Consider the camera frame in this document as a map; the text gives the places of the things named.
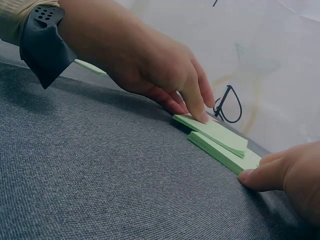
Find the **beige sleeve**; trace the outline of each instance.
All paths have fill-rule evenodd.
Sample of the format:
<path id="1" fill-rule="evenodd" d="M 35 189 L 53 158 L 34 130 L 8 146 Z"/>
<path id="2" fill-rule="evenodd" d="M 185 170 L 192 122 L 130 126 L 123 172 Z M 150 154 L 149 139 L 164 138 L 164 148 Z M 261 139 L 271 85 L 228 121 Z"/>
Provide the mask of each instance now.
<path id="1" fill-rule="evenodd" d="M 19 46 L 24 22 L 37 5 L 59 6 L 58 0 L 0 0 L 0 39 Z"/>

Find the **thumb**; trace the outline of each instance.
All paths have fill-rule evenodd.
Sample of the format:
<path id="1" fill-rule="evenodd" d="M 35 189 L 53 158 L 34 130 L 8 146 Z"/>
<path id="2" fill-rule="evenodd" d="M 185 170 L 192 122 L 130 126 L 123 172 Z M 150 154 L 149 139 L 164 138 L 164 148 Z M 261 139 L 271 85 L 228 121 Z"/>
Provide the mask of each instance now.
<path id="1" fill-rule="evenodd" d="M 260 165 L 254 170 L 245 170 L 239 174 L 238 179 L 244 186 L 255 191 L 283 190 L 287 165 L 288 161 L 282 157 Z"/>

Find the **green sticky note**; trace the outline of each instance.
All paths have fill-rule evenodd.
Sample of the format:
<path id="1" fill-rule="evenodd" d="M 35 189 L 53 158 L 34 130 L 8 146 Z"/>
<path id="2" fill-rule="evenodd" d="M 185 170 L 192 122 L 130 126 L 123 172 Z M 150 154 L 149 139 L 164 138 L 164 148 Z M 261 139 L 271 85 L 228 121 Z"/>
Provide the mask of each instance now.
<path id="1" fill-rule="evenodd" d="M 173 119 L 201 133 L 240 158 L 244 158 L 248 140 L 235 134 L 221 124 L 210 119 L 206 124 L 195 120 L 190 114 L 174 115 Z"/>
<path id="2" fill-rule="evenodd" d="M 107 76 L 107 73 L 105 71 L 101 70 L 100 68 L 98 68 L 90 63 L 87 63 L 87 62 L 79 60 L 79 59 L 74 60 L 74 62 L 76 64 L 81 65 L 82 67 L 85 67 L 86 69 L 89 69 L 89 70 L 95 72 L 96 74 L 99 74 L 102 76 Z"/>
<path id="3" fill-rule="evenodd" d="M 199 132 L 192 131 L 188 139 L 237 175 L 259 166 L 261 157 L 250 149 L 247 149 L 244 158 L 241 158 Z"/>

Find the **black marker line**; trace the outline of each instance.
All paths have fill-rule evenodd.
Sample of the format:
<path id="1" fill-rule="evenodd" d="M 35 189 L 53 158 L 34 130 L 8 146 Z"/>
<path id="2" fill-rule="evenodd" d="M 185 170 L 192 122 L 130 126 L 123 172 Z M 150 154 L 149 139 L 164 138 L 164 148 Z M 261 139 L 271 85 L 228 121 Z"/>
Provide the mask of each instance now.
<path id="1" fill-rule="evenodd" d="M 213 4 L 213 8 L 215 7 L 216 3 L 218 2 L 218 0 L 215 0 L 214 4 Z"/>

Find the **sticky note pad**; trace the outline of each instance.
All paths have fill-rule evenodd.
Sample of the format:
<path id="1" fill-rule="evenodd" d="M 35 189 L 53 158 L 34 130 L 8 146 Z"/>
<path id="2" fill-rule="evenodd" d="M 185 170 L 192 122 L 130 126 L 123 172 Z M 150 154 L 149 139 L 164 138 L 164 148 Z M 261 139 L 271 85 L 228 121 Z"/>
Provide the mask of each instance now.
<path id="1" fill-rule="evenodd" d="M 221 145 L 238 157 L 245 157 L 248 140 L 235 134 L 214 120 L 210 119 L 209 122 L 205 124 L 195 120 L 190 114 L 174 115 L 173 119 L 201 133 L 203 136 Z"/>
<path id="2" fill-rule="evenodd" d="M 247 149 L 244 158 L 241 158 L 199 132 L 192 131 L 188 139 L 236 174 L 259 166 L 261 157 L 250 149 Z"/>
<path id="3" fill-rule="evenodd" d="M 85 68 L 95 72 L 96 74 L 107 76 L 107 73 L 105 71 L 101 70 L 100 68 L 98 68 L 95 65 L 92 65 L 88 62 L 85 62 L 85 61 L 82 61 L 79 59 L 74 60 L 74 62 L 81 65 L 82 67 L 85 67 Z"/>

